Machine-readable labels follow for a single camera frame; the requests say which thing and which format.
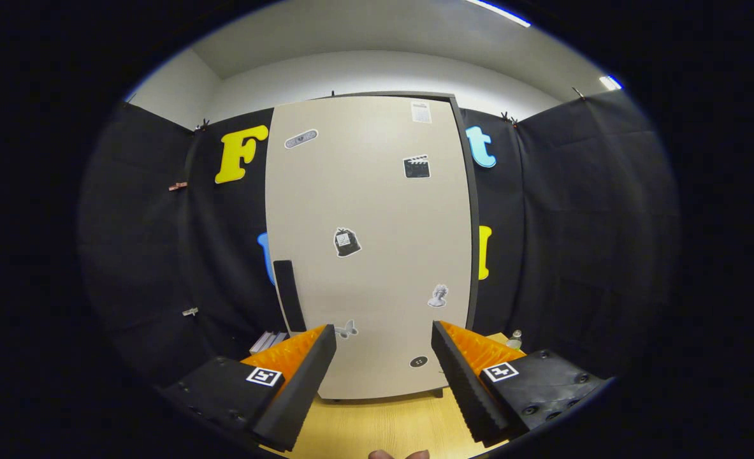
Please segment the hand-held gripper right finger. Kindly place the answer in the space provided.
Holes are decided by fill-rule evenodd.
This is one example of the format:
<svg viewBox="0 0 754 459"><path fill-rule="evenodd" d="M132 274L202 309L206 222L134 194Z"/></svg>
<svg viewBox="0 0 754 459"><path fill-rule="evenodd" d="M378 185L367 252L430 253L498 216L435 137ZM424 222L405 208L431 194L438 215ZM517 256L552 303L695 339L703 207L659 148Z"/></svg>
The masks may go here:
<svg viewBox="0 0 754 459"><path fill-rule="evenodd" d="M446 321L432 323L430 345L473 440L486 447L549 429L610 386L550 349L526 354Z"/></svg>

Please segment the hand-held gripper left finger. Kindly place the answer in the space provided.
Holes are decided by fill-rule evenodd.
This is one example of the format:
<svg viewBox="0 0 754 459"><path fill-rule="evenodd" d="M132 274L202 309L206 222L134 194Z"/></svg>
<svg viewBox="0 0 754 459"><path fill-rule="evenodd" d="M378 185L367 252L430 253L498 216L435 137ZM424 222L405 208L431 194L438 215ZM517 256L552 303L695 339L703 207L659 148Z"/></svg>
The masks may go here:
<svg viewBox="0 0 754 459"><path fill-rule="evenodd" d="M291 451L336 349L326 324L243 360L212 358L160 393L228 441Z"/></svg>

